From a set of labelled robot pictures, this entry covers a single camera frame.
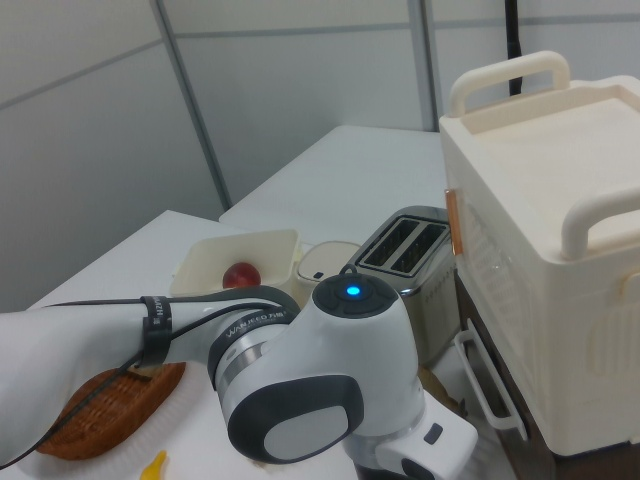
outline yellow food piece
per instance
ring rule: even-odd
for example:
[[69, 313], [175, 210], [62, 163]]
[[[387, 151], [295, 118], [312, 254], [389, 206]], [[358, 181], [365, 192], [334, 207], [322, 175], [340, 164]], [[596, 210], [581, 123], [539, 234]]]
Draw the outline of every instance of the yellow food piece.
[[167, 458], [165, 450], [160, 451], [156, 458], [140, 474], [140, 480], [162, 480], [162, 464]]

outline white wall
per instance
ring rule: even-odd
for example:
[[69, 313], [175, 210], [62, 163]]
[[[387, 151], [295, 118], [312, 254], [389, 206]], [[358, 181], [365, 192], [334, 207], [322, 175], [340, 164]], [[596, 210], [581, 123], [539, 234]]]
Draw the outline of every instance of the white wall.
[[[451, 85], [465, 71], [507, 58], [504, 2], [427, 0], [433, 13], [435, 52], [444, 112]], [[564, 55], [572, 78], [597, 80], [626, 74], [640, 77], [640, 2], [635, 0], [537, 0], [518, 2], [524, 54], [553, 50]], [[524, 80], [523, 91], [549, 84]], [[470, 106], [508, 96], [505, 83], [474, 94]]]
[[166, 209], [220, 215], [147, 0], [5, 0], [0, 45], [0, 311]]
[[164, 4], [234, 203], [338, 125], [435, 128], [406, 0]]

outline drawer handle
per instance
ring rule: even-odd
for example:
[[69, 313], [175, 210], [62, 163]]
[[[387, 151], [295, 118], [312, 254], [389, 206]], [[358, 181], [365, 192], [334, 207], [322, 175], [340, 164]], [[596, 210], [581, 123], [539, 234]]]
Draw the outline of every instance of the drawer handle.
[[596, 192], [578, 201], [562, 222], [562, 256], [580, 260], [587, 253], [589, 229], [602, 220], [640, 209], [636, 185]]
[[465, 100], [476, 90], [481, 90], [512, 78], [533, 75], [550, 70], [553, 73], [553, 87], [556, 90], [569, 88], [569, 64], [555, 52], [537, 52], [511, 60], [494, 63], [463, 73], [451, 87], [450, 118], [462, 117], [466, 113]]
[[[513, 400], [511, 400], [511, 396], [509, 395], [509, 392], [507, 392], [507, 388], [504, 386], [504, 383], [502, 383], [502, 379], [500, 378], [496, 367], [493, 365], [493, 362], [489, 357], [489, 353], [487, 352], [486, 348], [484, 348], [482, 340], [480, 340], [480, 336], [478, 335], [473, 322], [469, 321], [468, 325], [469, 330], [463, 330], [458, 333], [453, 341], [455, 343], [456, 349], [458, 350], [458, 354], [460, 355], [460, 359], [462, 360], [464, 370], [467, 374], [467, 377], [469, 377], [469, 381], [471, 382], [473, 391], [478, 397], [478, 401], [480, 402], [480, 406], [482, 407], [482, 411], [484, 412], [485, 417], [487, 417], [489, 425], [491, 425], [496, 430], [511, 430], [513, 428], [517, 428], [522, 439], [527, 440], [529, 437], [527, 435], [527, 430], [524, 427], [524, 422], [522, 421], [520, 414], [516, 410], [516, 406], [513, 403]], [[502, 400], [504, 401], [507, 409], [509, 410], [509, 413], [511, 414], [510, 416], [496, 417], [491, 410], [489, 402], [487, 401], [487, 397], [485, 397], [484, 392], [480, 387], [480, 383], [478, 382], [478, 378], [476, 377], [475, 373], [473, 373], [473, 369], [471, 368], [469, 359], [467, 359], [467, 356], [465, 354], [464, 343], [466, 342], [473, 342], [478, 349], [480, 358], [489, 370], [489, 374], [491, 375], [493, 382], [498, 388], [498, 392], [500, 392]]]

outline black pole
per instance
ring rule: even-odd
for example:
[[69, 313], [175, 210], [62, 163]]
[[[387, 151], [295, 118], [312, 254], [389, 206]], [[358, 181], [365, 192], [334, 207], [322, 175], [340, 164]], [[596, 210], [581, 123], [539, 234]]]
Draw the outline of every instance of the black pole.
[[[520, 34], [518, 33], [518, 0], [504, 0], [504, 13], [507, 26], [507, 58], [522, 56]], [[509, 94], [522, 92], [522, 77], [509, 80]]]

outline red tomato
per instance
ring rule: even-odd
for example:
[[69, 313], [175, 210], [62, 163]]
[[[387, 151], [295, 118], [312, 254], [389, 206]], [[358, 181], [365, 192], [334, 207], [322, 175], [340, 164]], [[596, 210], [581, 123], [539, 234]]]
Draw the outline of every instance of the red tomato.
[[250, 287], [260, 285], [258, 269], [247, 262], [231, 265], [222, 277], [222, 288]]

